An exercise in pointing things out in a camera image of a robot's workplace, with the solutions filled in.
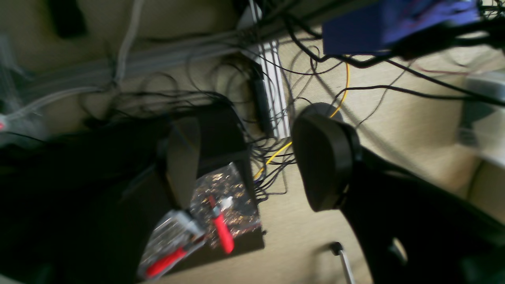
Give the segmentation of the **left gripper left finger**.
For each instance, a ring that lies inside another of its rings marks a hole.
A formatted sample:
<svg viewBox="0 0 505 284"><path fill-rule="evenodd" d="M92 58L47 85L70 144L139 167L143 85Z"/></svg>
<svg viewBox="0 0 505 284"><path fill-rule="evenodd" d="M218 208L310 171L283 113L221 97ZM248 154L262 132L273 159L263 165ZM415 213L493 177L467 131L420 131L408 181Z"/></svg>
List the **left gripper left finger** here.
<svg viewBox="0 0 505 284"><path fill-rule="evenodd" d="M1 167L1 275L133 284L148 239L191 201L200 123L166 117L51 141Z"/></svg>

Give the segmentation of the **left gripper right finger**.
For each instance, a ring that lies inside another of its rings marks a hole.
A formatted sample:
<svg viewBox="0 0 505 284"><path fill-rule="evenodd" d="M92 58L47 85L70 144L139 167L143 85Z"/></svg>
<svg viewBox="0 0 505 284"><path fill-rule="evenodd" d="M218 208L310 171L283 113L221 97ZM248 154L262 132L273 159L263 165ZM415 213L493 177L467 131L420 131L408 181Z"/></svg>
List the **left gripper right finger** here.
<svg viewBox="0 0 505 284"><path fill-rule="evenodd" d="M311 209L342 212L374 283L504 283L499 221L362 147L349 124L301 115L292 141Z"/></svg>

